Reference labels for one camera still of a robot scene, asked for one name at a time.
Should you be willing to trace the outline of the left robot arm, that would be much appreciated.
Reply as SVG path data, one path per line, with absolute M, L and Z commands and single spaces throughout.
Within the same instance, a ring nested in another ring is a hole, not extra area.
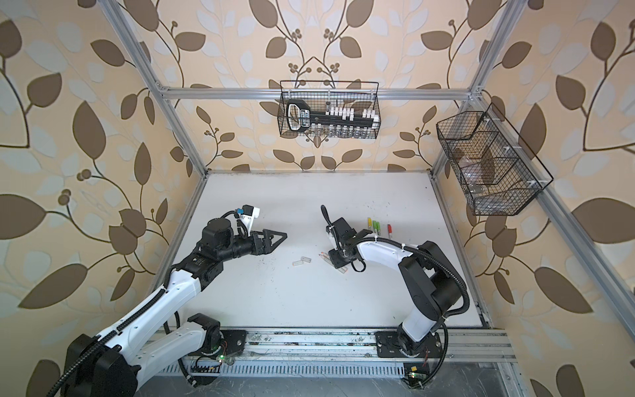
M 227 261 L 271 254 L 287 239 L 283 232 L 251 231 L 259 214 L 248 205 L 210 220 L 193 251 L 173 265 L 163 283 L 137 307 L 94 337 L 72 342 L 64 373 L 50 396 L 133 396 L 154 375 L 192 352 L 222 350 L 220 324 L 204 314 L 155 342 L 150 338 L 173 314 L 200 294 Z

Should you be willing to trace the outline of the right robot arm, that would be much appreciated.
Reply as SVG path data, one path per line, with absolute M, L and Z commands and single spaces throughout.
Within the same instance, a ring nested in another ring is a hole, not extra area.
M 446 359 L 449 347 L 446 320 L 464 314 L 471 306 L 466 281 L 436 243 L 427 241 L 409 246 L 382 238 L 368 229 L 358 232 L 344 218 L 332 221 L 325 205 L 321 206 L 321 212 L 333 244 L 327 255 L 335 268 L 350 266 L 362 273 L 371 261 L 401 274 L 414 308 L 397 327 L 396 341 L 388 346 L 405 357 L 416 358 L 428 352 L 428 342 L 441 343 L 440 357 L 433 369 L 427 373 L 410 372 L 403 378 L 411 389 L 425 388 Z

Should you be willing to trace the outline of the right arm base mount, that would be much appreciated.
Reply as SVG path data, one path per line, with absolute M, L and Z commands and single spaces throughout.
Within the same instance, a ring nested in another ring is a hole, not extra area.
M 421 341 L 413 341 L 400 330 L 375 333 L 377 356 L 379 358 L 440 358 L 444 343 L 438 334 L 428 334 Z

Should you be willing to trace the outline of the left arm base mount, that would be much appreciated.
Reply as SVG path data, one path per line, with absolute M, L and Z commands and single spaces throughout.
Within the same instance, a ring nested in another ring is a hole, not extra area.
M 190 352 L 190 357 L 210 357 L 220 360 L 221 357 L 240 356 L 246 347 L 247 332 L 244 329 L 218 329 L 204 334 L 203 345 Z

